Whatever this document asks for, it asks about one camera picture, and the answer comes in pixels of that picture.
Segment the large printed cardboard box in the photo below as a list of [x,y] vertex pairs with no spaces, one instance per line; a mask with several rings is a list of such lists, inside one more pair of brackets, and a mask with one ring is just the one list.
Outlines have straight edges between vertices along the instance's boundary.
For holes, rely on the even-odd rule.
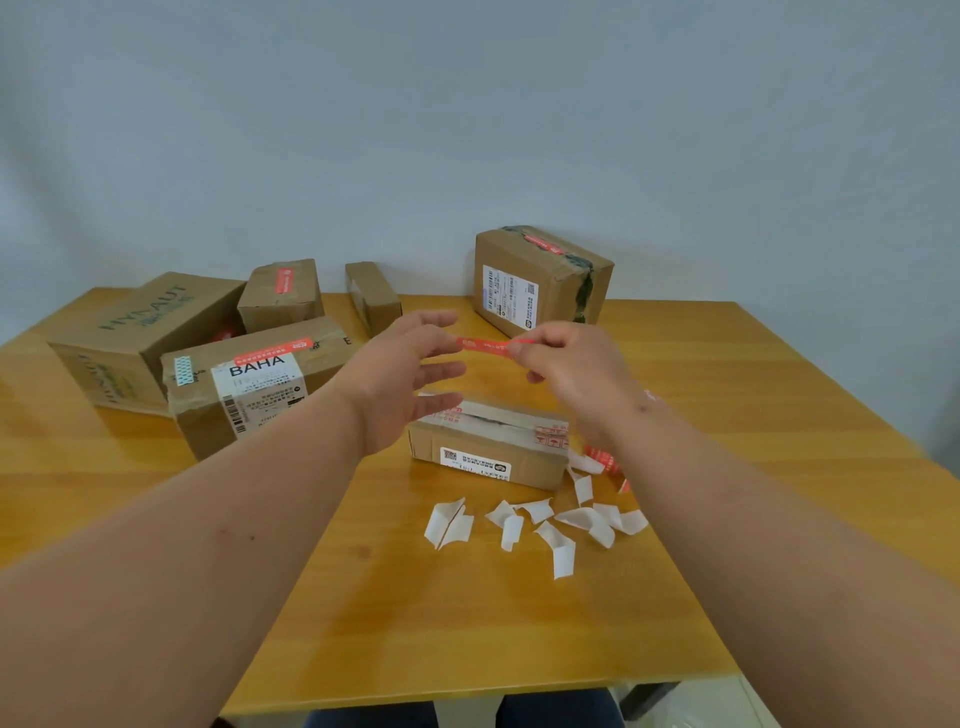
[[167,272],[55,327],[47,343],[96,407],[169,417],[162,357],[242,334],[246,280]]

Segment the pile of white paper scraps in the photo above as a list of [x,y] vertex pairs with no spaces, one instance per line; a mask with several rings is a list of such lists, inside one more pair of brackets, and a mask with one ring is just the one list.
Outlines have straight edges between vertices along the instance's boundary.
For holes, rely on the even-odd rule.
[[[649,520],[640,509],[622,511],[616,504],[601,503],[594,497],[594,476],[588,472],[584,454],[576,451],[568,457],[566,472],[574,485],[578,507],[556,512],[552,496],[538,501],[510,503],[502,500],[486,513],[485,518],[500,531],[500,548],[512,552],[521,540],[524,528],[530,525],[533,532],[549,547],[553,557],[553,577],[572,577],[575,567],[576,542],[557,527],[557,524],[576,528],[588,534],[595,543],[609,550],[616,542],[616,534],[634,536],[648,528]],[[474,475],[491,476],[495,466],[504,476],[508,473],[505,463],[481,464],[459,450],[442,447],[440,464],[453,466]],[[452,543],[466,543],[474,527],[474,515],[467,512],[466,499],[437,503],[427,522],[424,538],[435,551]]]

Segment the person's left hand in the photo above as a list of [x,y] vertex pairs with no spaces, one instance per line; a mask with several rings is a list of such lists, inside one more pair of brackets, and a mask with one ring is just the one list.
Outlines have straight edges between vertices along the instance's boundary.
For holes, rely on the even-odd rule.
[[363,455],[388,448],[415,420],[462,403],[458,392],[422,395],[419,387],[422,364],[460,352],[450,327],[425,325],[394,334],[390,326],[343,365],[330,386],[357,418]]

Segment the person's right hand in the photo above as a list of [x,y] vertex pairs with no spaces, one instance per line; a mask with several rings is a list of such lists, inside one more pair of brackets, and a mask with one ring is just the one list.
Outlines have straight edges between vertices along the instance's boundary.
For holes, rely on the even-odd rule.
[[549,321],[543,331],[557,349],[546,384],[571,413],[585,443],[610,454],[637,443],[654,423],[670,419],[664,404],[632,376],[614,340],[596,325]]

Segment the small box with red label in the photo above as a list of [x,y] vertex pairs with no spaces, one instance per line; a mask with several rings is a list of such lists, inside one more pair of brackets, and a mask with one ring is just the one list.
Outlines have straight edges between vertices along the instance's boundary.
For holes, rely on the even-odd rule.
[[325,316],[316,261],[280,261],[255,268],[237,302],[246,334]]

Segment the narrow small cardboard box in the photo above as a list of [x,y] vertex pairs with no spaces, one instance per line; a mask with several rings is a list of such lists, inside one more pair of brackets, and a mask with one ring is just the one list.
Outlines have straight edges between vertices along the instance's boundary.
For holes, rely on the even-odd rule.
[[370,338],[382,334],[394,321],[402,318],[402,300],[378,263],[347,263],[344,276],[354,309]]

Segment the cardboard box with white label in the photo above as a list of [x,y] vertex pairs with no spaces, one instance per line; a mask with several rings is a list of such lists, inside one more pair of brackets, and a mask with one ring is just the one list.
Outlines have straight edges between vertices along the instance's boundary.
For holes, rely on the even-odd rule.
[[161,367],[169,412],[202,461],[320,389],[358,350],[323,316],[168,352]]

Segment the red tape strip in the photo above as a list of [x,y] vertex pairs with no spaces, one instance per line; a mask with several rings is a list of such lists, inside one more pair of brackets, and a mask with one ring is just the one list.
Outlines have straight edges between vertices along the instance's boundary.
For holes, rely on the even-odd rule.
[[458,336],[457,343],[463,352],[491,355],[499,358],[511,358],[510,346],[513,344],[536,344],[532,339],[495,341],[466,336]]

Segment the cardboard box with green tape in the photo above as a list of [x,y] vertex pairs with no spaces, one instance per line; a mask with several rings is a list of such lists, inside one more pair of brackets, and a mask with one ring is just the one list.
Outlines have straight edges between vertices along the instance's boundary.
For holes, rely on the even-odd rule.
[[552,321],[595,325],[615,263],[532,225],[475,236],[472,307],[508,337]]

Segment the crumpled red tape scrap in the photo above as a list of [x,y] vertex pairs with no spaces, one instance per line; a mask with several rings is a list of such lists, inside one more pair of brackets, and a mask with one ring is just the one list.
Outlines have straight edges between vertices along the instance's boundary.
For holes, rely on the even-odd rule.
[[596,447],[585,446],[583,449],[583,457],[585,460],[588,460],[586,465],[590,474],[618,477],[620,478],[618,493],[630,493],[630,482],[613,455]]

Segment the person's left forearm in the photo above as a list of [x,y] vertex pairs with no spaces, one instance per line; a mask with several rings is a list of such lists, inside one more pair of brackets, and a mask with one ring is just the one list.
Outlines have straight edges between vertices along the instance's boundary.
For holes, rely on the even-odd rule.
[[364,452],[355,402],[330,383],[0,570],[0,728],[209,728]]

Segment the black table leg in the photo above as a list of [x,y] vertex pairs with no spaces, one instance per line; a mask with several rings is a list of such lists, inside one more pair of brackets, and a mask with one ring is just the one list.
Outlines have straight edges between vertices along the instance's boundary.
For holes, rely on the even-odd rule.
[[680,682],[657,682],[633,685],[624,696],[617,699],[624,722],[637,722],[669,696]]

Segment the low flat cardboard box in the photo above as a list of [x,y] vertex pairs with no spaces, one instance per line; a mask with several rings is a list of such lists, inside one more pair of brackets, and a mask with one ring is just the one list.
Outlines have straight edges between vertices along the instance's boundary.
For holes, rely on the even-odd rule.
[[412,421],[418,460],[546,492],[557,491],[570,463],[570,424],[559,414],[464,398]]

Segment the person's right forearm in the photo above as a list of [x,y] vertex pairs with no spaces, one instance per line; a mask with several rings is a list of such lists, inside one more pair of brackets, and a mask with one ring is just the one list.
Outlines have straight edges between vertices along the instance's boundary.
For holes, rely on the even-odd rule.
[[960,587],[661,402],[589,429],[782,728],[960,728]]

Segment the person's dark trouser legs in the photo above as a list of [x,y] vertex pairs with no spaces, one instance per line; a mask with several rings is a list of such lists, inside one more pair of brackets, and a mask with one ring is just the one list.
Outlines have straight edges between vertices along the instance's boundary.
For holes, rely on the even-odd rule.
[[[309,713],[302,728],[440,728],[433,701],[357,706]],[[604,687],[507,694],[494,728],[626,728]]]

